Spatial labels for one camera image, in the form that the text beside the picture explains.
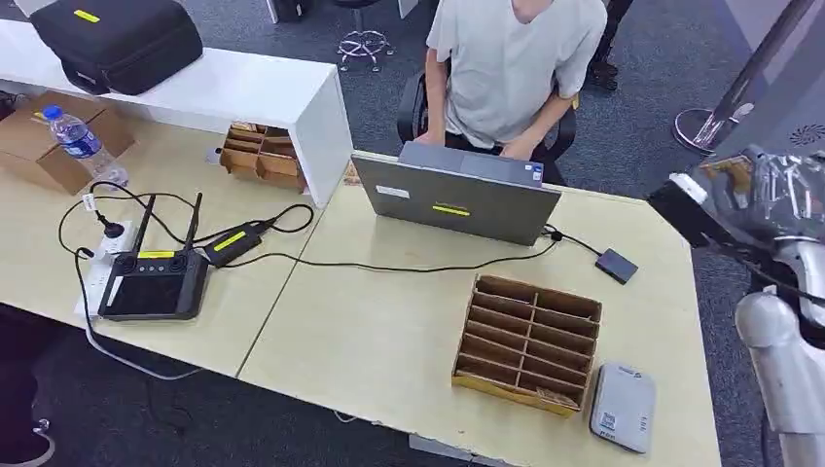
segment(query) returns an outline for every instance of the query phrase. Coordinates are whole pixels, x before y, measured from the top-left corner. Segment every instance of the metal robot arm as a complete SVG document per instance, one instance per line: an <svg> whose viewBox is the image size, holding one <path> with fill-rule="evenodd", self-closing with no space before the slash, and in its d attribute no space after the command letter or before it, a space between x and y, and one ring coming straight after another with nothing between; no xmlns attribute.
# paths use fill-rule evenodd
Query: metal robot arm
<svg viewBox="0 0 825 467"><path fill-rule="evenodd" d="M786 467L825 466L824 166L752 147L671 175L648 199L693 247L715 245L777 283L739 301L735 322Z"/></svg>

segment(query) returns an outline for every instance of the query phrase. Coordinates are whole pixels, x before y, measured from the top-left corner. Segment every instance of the beige desk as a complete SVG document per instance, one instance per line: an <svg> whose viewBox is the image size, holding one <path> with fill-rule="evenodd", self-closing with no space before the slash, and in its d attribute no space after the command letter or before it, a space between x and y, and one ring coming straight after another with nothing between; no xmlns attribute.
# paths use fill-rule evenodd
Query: beige desk
<svg viewBox="0 0 825 467"><path fill-rule="evenodd" d="M236 181L223 167L205 163L206 155L222 142L219 134L146 122L132 122L132 127L138 142L120 157L129 172L129 188L134 193L171 192L192 202L198 191L203 192L199 235L268 218L289 204L308 201L294 191ZM95 193L108 194L103 190ZM0 302L83 326L83 318L73 312L80 294L73 259L56 238L57 221L78 199L22 182L0 169ZM142 216L142 208L131 200L99 200L98 207L110 220L131 219L135 226ZM178 236L185 236L192 213L189 206L159 198L155 210ZM284 225L297 227L305 215L295 211ZM298 255L311 229L267 233L256 253ZM100 224L82 206L71 214L64 228L65 241L72 248L96 248L101 236ZM150 223L144 249L177 248L156 223ZM242 269L213 269L200 316L191 322L101 322L95 329L119 341L234 377L293 265L289 260L271 259Z"/></svg>
<svg viewBox="0 0 825 467"><path fill-rule="evenodd" d="M617 249L639 272L622 286L570 242L484 272L603 303L597 364L636 366L658 387L649 455L598 440L583 415L564 420L450 386L474 272L297 265L240 379L519 466L720 465L687 243L646 203L628 198L565 189L551 221L597 248ZM362 188L340 186L302 257L425 267L523 254L516 245L378 218Z"/></svg>

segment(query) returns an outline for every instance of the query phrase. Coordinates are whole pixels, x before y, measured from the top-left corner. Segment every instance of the person's hand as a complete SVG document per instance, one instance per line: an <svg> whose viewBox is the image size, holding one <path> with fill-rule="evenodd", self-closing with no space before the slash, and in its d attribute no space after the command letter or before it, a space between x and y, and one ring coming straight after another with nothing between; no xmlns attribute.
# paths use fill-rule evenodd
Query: person's hand
<svg viewBox="0 0 825 467"><path fill-rule="evenodd" d="M540 142L540 140L536 141L535 139L523 134L513 141L505 144L504 149L501 151L501 155L505 158L529 161L533 156L533 151Z"/></svg>
<svg viewBox="0 0 825 467"><path fill-rule="evenodd" d="M438 146L444 146L444 132L435 132L427 130L423 134L418 135L415 139L416 143L424 143L424 144L435 144Z"/></svg>

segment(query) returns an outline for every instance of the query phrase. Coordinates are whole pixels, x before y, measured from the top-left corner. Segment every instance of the white shelf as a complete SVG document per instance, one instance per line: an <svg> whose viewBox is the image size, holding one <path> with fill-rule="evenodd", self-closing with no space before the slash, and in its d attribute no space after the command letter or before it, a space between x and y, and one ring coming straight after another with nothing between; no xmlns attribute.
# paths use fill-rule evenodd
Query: white shelf
<svg viewBox="0 0 825 467"><path fill-rule="evenodd" d="M0 80L82 93L31 24L0 19L0 44ZM206 48L201 59L143 94L101 97L171 125L225 132L239 120L287 129L319 207L352 153L338 68L330 63Z"/></svg>

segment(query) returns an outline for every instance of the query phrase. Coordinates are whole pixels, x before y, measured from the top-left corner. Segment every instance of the gray laptop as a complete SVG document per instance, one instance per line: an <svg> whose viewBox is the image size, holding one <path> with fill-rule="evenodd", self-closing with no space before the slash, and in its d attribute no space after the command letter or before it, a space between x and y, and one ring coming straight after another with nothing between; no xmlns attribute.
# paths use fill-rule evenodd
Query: gray laptop
<svg viewBox="0 0 825 467"><path fill-rule="evenodd" d="M352 162L378 215L521 245L535 243L561 197L542 188L536 162L414 142L397 161Z"/></svg>

